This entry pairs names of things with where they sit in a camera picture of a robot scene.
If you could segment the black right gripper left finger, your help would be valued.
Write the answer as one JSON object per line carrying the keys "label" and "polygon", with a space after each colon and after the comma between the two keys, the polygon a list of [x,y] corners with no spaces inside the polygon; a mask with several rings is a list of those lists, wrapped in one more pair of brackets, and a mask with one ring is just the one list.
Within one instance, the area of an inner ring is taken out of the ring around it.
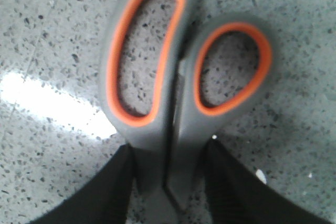
{"label": "black right gripper left finger", "polygon": [[131,146],[122,145],[90,182],[31,223],[126,223],[134,168]]}

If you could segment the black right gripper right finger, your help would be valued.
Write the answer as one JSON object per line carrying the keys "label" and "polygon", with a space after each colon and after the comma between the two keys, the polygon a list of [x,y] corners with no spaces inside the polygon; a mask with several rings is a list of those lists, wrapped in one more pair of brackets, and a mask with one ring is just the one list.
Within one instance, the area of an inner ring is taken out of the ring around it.
{"label": "black right gripper right finger", "polygon": [[204,176],[213,223],[327,223],[263,184],[217,140],[204,149]]}

